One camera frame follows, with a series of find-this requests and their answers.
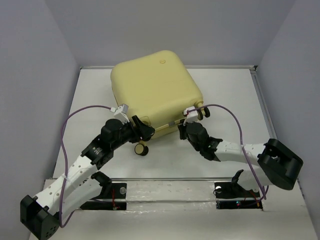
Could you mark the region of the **yellow hard-shell suitcase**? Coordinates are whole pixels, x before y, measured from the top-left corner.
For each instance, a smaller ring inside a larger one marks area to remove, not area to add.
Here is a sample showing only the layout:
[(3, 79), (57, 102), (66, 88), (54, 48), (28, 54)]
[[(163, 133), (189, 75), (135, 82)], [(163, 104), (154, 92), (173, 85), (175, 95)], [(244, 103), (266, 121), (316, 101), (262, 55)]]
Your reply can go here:
[(136, 115), (153, 127), (152, 139), (177, 131), (186, 118), (183, 111), (204, 104), (196, 82), (170, 50), (121, 62), (111, 70), (110, 80), (117, 107), (128, 105), (129, 121)]

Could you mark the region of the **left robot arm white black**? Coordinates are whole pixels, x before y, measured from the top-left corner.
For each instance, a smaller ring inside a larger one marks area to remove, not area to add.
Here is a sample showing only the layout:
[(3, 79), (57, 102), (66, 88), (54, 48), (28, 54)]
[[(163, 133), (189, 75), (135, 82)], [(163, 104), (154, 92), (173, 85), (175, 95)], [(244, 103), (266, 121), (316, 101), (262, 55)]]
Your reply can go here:
[(76, 161), (51, 185), (20, 202), (20, 221), (39, 240), (48, 240), (62, 221), (88, 200), (110, 194), (112, 180), (100, 169), (127, 142), (149, 141), (155, 129), (136, 115), (122, 123), (109, 119)]

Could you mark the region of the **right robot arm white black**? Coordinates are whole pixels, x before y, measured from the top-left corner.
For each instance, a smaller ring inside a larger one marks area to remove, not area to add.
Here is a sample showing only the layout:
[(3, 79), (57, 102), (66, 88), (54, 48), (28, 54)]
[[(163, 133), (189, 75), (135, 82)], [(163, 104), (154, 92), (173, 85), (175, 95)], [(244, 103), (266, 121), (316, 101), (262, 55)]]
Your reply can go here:
[(230, 190), (242, 196), (249, 190), (274, 185), (292, 190), (303, 166), (303, 160), (277, 139), (267, 143), (245, 144), (228, 142), (209, 136), (199, 122), (178, 125), (181, 140), (188, 140), (199, 154), (209, 161), (248, 164), (232, 177)]

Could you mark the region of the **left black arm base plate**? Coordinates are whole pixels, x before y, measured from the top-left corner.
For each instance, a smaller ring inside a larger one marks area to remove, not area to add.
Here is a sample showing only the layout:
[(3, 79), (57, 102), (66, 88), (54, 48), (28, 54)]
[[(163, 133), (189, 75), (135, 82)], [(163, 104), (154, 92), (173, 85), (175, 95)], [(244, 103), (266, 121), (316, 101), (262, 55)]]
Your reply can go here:
[(81, 210), (125, 211), (127, 209), (127, 183), (113, 182), (109, 188), (102, 189), (100, 195), (80, 206)]

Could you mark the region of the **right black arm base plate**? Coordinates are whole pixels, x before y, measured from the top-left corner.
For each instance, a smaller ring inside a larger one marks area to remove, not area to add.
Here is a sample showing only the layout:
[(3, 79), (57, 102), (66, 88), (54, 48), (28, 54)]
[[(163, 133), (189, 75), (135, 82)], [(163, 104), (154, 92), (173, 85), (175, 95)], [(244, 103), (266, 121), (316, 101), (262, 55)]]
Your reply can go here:
[(245, 190), (238, 184), (243, 170), (239, 170), (231, 181), (215, 182), (213, 195), (218, 210), (263, 209), (259, 192)]

